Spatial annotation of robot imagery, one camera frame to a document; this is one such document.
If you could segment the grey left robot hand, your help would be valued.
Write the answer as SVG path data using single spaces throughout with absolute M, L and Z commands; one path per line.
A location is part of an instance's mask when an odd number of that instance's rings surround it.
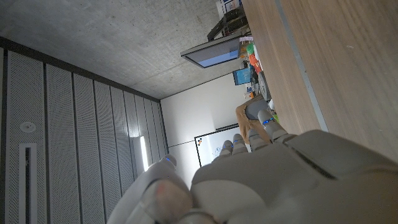
M 191 185 L 167 154 L 115 206 L 109 223 L 396 223 L 397 163 L 337 135 L 288 133 L 258 113 L 269 140 L 250 130 L 225 141 Z

